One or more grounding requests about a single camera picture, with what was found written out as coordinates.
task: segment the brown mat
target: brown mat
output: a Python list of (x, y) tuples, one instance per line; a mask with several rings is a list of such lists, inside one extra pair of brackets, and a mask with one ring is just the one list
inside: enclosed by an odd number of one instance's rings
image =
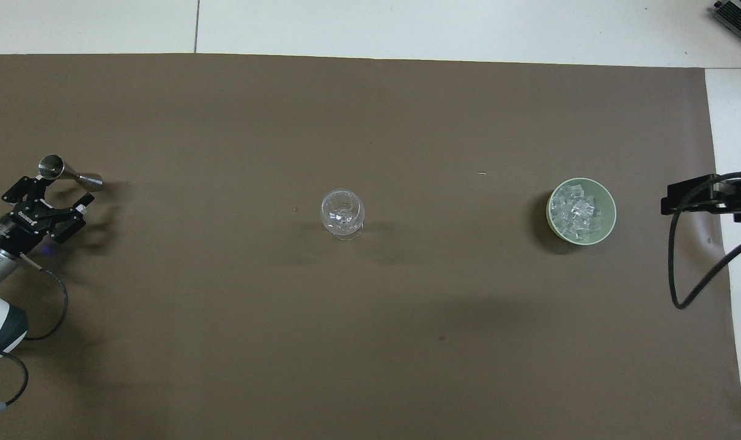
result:
[[(0, 56), (0, 196), (47, 153), (108, 191), (32, 255), (72, 308), (16, 350), (0, 438), (741, 438), (728, 277), (677, 311), (658, 214), (714, 167), (702, 70)], [(544, 222), (574, 176), (619, 206), (594, 247)], [(320, 225), (337, 187), (351, 242)], [(684, 290), (722, 250), (686, 217)], [(0, 294), (32, 334), (57, 316), (29, 268)]]

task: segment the black robot gripper with cable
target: black robot gripper with cable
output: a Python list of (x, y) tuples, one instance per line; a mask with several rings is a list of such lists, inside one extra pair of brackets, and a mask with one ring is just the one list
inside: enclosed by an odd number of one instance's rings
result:
[[(70, 208), (54, 208), (45, 200), (45, 191), (57, 179), (74, 179), (83, 189), (85, 195), (75, 201)], [(40, 340), (50, 336), (63, 322), (68, 307), (68, 295), (63, 281), (54, 273), (32, 262), (26, 256), (45, 237), (56, 243), (66, 242), (77, 231), (86, 225), (83, 216), (87, 206), (94, 201), (92, 192), (102, 189), (102, 178), (93, 173), (75, 172), (60, 156), (50, 154), (41, 160), (39, 175), (35, 178), (21, 177), (1, 199), (12, 206), (12, 209), (0, 218), (0, 283), (18, 267), (18, 261), (29, 262), (40, 272), (55, 278), (64, 293), (64, 307), (60, 320), (50, 332), (40, 337), (26, 337), (28, 318), (20, 307), (13, 306), (0, 298), (0, 358), (12, 359), (28, 373), (22, 362), (9, 354), (22, 340)], [(0, 403), (0, 411), (13, 403), (23, 392), (24, 385), (15, 398)]]

